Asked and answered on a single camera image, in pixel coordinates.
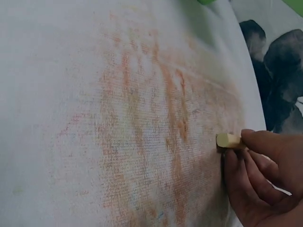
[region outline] white fabric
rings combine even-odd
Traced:
[[[228,1],[6,1],[0,27],[0,226],[237,226],[215,134],[264,120]]]

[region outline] finger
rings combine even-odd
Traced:
[[[249,154],[266,179],[268,179],[274,186],[286,190],[280,179],[278,165],[275,162],[260,154],[257,154],[256,152],[253,152],[252,150],[249,150]]]
[[[225,154],[224,173],[231,206],[244,226],[253,227],[273,214],[253,190],[244,161],[233,150]]]
[[[277,163],[280,179],[296,198],[303,198],[303,135],[278,135],[268,131],[242,131],[243,142]]]
[[[279,157],[288,136],[269,131],[242,130],[241,137],[244,144],[259,154],[266,155],[279,165]]]
[[[260,199],[272,206],[287,196],[283,192],[276,190],[266,180],[248,151],[242,151],[242,155],[244,157],[245,167],[250,183]]]

